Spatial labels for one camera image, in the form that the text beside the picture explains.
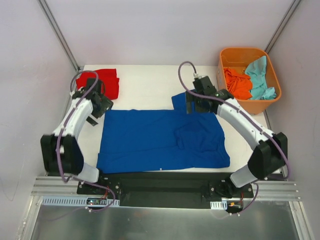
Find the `blue t shirt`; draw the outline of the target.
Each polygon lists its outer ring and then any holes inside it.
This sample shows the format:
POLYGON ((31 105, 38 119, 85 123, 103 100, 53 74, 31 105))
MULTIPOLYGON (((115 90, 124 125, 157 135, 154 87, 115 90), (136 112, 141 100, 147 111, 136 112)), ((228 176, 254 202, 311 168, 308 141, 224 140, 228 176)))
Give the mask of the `blue t shirt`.
POLYGON ((105 174, 220 169, 230 166, 224 131, 213 113, 187 113, 185 93, 172 110, 106 113, 97 168, 105 174))

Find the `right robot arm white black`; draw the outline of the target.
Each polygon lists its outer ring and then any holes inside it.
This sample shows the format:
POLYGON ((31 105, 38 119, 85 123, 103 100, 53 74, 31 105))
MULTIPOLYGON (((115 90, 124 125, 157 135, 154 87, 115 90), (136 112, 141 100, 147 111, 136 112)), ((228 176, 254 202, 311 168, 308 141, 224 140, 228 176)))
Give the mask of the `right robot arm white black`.
POLYGON ((282 132, 275 134, 249 115, 226 89, 217 90, 208 76, 194 75, 193 96, 195 105, 206 112, 214 113, 227 121, 246 140, 252 154, 246 165, 233 172, 225 192, 237 197, 243 186, 263 180, 288 163, 288 138, 282 132))

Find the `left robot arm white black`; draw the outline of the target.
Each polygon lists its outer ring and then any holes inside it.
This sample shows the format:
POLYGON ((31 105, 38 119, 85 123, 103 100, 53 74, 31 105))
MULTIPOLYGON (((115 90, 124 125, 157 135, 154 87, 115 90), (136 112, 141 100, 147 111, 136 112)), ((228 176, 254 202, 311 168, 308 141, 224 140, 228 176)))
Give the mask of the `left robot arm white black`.
POLYGON ((111 110, 113 102, 105 96, 105 84, 97 78, 88 78, 86 85, 71 94, 72 101, 62 122, 51 134, 40 139, 44 168, 49 174, 70 174, 86 181, 88 188, 99 195, 106 183, 99 178, 100 171, 85 162, 78 138, 86 122, 96 121, 111 110))

